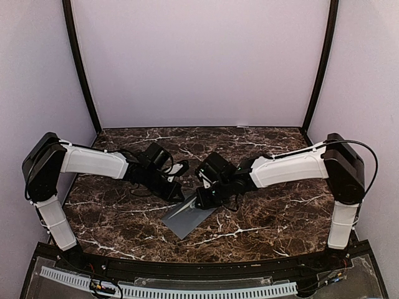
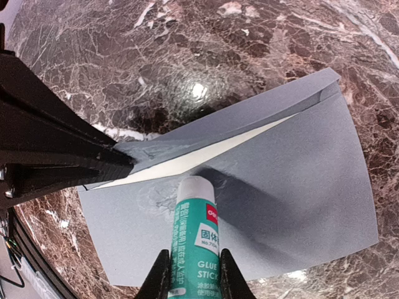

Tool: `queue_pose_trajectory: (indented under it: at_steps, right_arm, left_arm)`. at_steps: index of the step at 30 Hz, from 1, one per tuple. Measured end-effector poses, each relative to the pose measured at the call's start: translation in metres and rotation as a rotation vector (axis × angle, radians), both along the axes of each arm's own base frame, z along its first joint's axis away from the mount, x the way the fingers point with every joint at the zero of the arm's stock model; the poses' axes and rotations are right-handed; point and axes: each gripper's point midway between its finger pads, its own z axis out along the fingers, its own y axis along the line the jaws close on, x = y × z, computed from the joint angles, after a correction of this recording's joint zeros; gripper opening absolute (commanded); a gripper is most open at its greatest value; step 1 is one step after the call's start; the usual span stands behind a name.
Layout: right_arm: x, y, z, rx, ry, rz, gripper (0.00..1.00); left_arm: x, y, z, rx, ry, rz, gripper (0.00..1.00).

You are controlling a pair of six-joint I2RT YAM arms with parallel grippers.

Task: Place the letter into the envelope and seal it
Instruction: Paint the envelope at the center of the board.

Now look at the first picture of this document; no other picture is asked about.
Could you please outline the beige ornate letter paper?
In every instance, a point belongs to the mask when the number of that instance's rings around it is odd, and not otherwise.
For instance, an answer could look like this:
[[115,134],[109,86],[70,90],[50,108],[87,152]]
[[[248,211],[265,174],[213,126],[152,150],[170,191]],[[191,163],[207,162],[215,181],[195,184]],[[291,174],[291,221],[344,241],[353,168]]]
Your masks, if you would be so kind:
[[184,210],[186,210],[187,208],[192,208],[195,207],[195,201],[196,201],[196,196],[194,198],[192,198],[191,200],[189,200],[186,204],[184,204],[183,206],[181,206],[177,211],[175,211],[169,218],[171,219],[172,217],[176,216],[177,214],[183,212]]

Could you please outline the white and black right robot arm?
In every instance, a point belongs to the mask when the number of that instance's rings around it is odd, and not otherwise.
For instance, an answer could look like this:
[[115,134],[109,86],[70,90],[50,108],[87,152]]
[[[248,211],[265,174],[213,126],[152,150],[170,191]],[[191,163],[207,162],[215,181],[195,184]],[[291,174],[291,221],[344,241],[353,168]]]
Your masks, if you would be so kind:
[[217,209],[230,199],[277,184],[323,179],[334,199],[327,250],[318,257],[324,270],[332,270],[342,260],[342,251],[358,221],[364,199],[373,186],[365,182],[365,162],[353,149],[358,145],[375,156],[371,147],[330,133],[319,143],[282,154],[259,154],[238,165],[212,152],[195,170],[203,183],[195,191],[192,206],[202,211]]

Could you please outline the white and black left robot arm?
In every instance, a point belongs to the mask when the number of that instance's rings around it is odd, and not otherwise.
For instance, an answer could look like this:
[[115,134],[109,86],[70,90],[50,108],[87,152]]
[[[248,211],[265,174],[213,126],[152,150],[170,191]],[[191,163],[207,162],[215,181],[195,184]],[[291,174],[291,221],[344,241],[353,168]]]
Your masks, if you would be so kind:
[[45,133],[22,162],[24,196],[38,213],[63,260],[75,272],[84,271],[88,258],[76,247],[72,231],[59,200],[59,179],[65,175],[101,176],[145,187],[151,195],[166,202],[183,202],[185,197],[177,178],[189,170],[185,159],[175,161],[157,143],[143,151],[95,149]]

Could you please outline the grey paper envelope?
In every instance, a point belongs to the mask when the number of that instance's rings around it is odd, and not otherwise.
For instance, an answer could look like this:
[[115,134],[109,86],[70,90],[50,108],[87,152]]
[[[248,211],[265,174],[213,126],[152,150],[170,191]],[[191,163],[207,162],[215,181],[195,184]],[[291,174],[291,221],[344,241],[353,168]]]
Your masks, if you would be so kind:
[[180,240],[183,240],[190,233],[192,233],[196,227],[198,227],[216,210],[216,208],[203,210],[192,207],[187,208],[171,219],[169,218],[175,211],[177,211],[181,206],[186,204],[195,196],[195,192],[193,192],[185,199],[184,202],[177,204],[171,211],[167,212],[161,218],[162,223],[164,223],[164,225],[166,225],[167,228],[169,228]]

